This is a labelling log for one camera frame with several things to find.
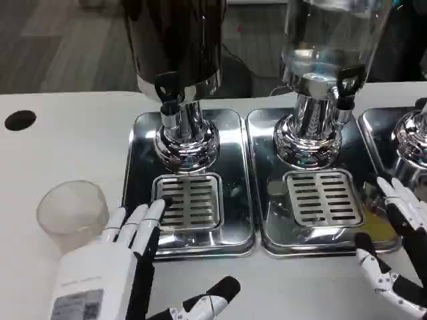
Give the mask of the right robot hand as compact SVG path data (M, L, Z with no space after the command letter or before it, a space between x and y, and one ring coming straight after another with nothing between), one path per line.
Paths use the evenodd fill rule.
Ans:
M371 237L357 233L356 256L374 291L407 314L426 318L426 202L419 200L400 180L378 176L388 220L402 240L403 247L422 286L394 272L379 258Z

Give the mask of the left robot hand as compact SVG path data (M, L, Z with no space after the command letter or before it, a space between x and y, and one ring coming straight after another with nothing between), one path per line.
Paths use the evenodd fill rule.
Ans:
M62 256L48 319L148 319L160 224L169 201L120 208L99 239Z

